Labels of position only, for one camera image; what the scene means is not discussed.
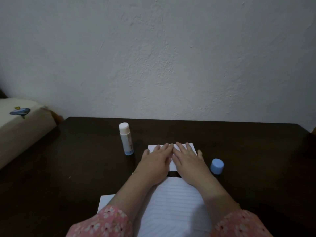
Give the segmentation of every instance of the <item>white wall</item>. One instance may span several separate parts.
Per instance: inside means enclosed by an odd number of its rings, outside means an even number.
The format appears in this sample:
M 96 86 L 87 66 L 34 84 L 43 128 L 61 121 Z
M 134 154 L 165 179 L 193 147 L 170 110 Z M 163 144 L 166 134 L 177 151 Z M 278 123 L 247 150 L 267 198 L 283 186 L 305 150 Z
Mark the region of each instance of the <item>white wall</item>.
M 0 87 L 68 116 L 316 126 L 316 0 L 1 0 Z

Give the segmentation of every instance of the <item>pink sleeve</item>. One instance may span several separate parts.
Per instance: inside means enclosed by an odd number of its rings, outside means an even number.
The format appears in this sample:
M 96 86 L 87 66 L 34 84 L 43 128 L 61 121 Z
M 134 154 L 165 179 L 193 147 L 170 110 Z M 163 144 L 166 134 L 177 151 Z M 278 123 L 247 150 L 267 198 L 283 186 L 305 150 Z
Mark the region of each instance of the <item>pink sleeve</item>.
M 133 235 L 132 223 L 127 215 L 115 206 L 108 205 L 95 216 L 70 227 L 67 237 Z
M 226 215 L 212 230 L 210 237 L 219 236 L 268 236 L 272 237 L 255 214 L 239 210 Z

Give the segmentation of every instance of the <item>dark wooden table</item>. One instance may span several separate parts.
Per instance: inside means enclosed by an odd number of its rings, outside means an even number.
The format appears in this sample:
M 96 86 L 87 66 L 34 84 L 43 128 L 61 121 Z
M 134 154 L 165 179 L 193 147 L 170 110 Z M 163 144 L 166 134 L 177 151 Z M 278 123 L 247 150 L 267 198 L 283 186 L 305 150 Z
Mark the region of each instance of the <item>dark wooden table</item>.
M 0 170 L 0 235 L 65 236 L 120 189 L 148 144 L 176 141 L 201 149 L 207 165 L 222 159 L 220 183 L 275 237 L 316 235 L 316 137 L 298 125 L 74 117 Z

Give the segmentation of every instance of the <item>hand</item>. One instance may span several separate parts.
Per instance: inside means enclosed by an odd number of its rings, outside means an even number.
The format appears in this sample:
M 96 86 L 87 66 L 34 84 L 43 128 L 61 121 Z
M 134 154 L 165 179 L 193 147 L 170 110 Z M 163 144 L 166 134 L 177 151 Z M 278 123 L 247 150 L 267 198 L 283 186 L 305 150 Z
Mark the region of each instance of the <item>hand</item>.
M 176 148 L 173 149 L 175 155 L 172 156 L 172 160 L 177 167 L 179 175 L 181 175 L 188 184 L 197 187 L 198 184 L 212 176 L 209 168 L 204 162 L 200 150 L 197 151 L 196 156 L 188 143 L 185 144 L 187 149 L 179 142 L 176 142 L 176 144 L 180 151 Z
M 168 143 L 162 147 L 157 145 L 152 153 L 149 153 L 149 149 L 146 149 L 134 174 L 143 175 L 152 186 L 162 182 L 168 175 L 172 150 L 173 144 L 169 145 Z

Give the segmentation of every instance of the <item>forearm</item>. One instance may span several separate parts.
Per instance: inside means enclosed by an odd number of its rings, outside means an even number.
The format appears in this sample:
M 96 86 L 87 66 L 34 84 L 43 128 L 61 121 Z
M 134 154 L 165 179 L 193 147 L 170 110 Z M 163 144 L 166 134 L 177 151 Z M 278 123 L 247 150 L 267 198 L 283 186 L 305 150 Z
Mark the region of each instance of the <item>forearm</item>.
M 218 180 L 210 173 L 203 183 L 196 185 L 200 192 L 213 225 L 227 214 L 240 210 L 240 206 L 222 187 Z
M 134 173 L 108 205 L 113 205 L 121 209 L 130 221 L 133 222 L 151 187 L 152 184 L 146 178 L 139 173 Z

